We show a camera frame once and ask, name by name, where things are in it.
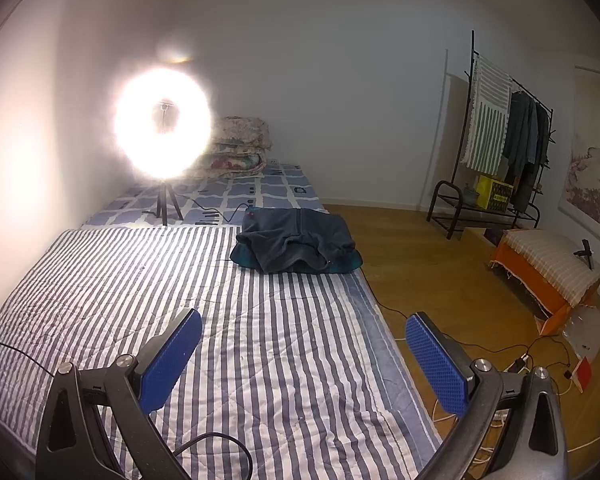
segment baseboard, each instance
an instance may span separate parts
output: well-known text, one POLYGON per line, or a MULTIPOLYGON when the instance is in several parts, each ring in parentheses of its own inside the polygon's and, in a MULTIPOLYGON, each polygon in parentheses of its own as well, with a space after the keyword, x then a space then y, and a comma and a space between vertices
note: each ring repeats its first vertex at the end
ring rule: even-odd
POLYGON ((373 202, 371 200, 353 200, 349 198, 322 198, 320 201, 327 205, 355 205, 361 207, 381 207, 384 209, 405 209, 408 211, 418 211, 424 209, 418 209, 417 204, 398 204, 395 202, 373 202))

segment ring light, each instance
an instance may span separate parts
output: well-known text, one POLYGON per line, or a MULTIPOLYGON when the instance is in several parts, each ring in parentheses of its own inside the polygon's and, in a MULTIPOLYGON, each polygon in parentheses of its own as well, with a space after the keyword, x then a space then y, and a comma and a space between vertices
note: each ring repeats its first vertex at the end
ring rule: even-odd
POLYGON ((114 129, 133 164, 164 180, 181 174, 204 152, 211 118, 205 95, 193 79, 182 72, 156 68, 125 86, 114 129), (168 132, 154 121, 155 106, 164 101, 179 111, 176 125, 168 132))

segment blue gripper pad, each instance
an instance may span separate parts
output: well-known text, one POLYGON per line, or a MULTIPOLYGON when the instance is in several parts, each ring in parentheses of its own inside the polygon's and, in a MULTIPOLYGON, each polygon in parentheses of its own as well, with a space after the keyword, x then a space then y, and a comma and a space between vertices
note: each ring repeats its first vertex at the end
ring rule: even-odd
POLYGON ((145 414, 164 406, 201 336, 202 319, 198 311, 191 310, 169 334, 141 375, 138 403, 145 414))
POLYGON ((468 405, 467 384, 445 349, 417 316, 410 316, 404 329, 409 350, 447 413, 461 416, 468 405))

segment yellow box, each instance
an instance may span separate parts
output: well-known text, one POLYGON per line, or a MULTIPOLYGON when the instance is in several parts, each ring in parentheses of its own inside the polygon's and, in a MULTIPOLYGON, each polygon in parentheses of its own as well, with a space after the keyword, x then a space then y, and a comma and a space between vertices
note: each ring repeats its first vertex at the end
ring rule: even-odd
POLYGON ((490 176, 481 175, 475 187, 478 193, 476 204, 482 209, 505 212, 509 199, 513 194, 513 186, 495 180, 490 176))

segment hanging clothes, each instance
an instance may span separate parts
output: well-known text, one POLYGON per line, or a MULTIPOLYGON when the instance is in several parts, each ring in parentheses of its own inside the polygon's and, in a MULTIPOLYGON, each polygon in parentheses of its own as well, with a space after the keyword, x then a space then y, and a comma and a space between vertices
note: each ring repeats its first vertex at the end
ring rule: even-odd
POLYGON ((520 212, 525 212, 526 207, 529 205, 540 167, 548 164, 546 152, 549 147, 550 136, 549 114, 541 104, 534 103, 533 108, 535 114, 532 114, 531 117, 536 119, 534 124, 537 132, 534 161, 533 163, 528 162, 525 164, 522 174, 520 175, 518 187, 510 200, 513 207, 520 212))
POLYGON ((477 56, 474 64, 472 112, 462 163, 495 175, 509 121, 512 79, 492 62, 477 56))
MULTIPOLYGON (((513 92, 507 135, 502 150, 502 155, 509 161, 509 171, 505 179, 508 184, 513 184, 513 181, 522 175, 525 164, 529 162, 527 153, 530 137, 535 133, 536 142, 538 140, 538 126, 533 129, 531 127, 533 119, 538 122, 535 109, 535 101, 526 92, 513 92)), ((534 153, 531 161, 535 161, 535 158, 534 153)))

